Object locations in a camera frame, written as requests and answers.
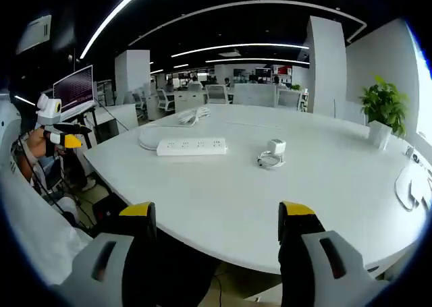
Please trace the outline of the person's left hand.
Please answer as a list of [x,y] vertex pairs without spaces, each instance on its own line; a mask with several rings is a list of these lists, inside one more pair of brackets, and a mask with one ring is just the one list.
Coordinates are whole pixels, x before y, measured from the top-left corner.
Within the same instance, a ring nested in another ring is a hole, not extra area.
[[37,159],[45,156],[47,152],[47,139],[44,136],[44,132],[43,128],[37,128],[31,132],[27,139],[30,152]]

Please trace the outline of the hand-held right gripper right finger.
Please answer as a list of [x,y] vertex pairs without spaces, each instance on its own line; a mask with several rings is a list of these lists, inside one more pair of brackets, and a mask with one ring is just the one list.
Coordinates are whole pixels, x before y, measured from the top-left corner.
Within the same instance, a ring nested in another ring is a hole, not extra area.
[[367,306],[388,285],[372,278],[361,253],[303,204],[280,202],[278,241],[282,306]]

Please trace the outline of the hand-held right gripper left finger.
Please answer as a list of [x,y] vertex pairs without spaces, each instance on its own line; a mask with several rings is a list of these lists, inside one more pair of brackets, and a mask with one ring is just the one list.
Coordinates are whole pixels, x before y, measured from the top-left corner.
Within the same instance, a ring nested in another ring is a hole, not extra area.
[[52,287],[66,306],[155,306],[157,227],[155,205],[126,207],[109,220]]

